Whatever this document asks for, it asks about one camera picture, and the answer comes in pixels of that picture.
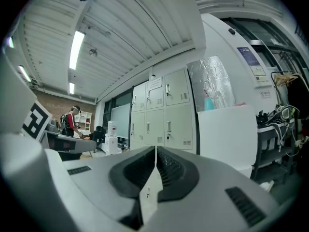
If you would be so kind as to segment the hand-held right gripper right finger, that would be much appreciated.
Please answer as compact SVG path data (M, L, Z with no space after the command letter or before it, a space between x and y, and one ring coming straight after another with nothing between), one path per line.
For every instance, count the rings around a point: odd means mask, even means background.
M182 150L158 147L163 182L146 232L282 232L295 201L276 199L231 166Z

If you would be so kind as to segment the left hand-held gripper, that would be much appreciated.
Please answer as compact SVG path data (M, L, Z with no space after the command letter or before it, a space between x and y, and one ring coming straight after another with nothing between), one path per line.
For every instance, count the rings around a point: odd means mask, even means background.
M0 57L1 227L14 232L94 232L96 219L82 199L57 191L41 144L21 135L35 103L6 56Z

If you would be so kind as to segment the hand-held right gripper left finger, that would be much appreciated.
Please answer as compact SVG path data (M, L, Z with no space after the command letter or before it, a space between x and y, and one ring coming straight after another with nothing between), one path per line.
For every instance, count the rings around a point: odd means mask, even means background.
M144 223L140 192L155 167L155 147L116 155L65 161L64 167L82 194L102 213L134 230Z

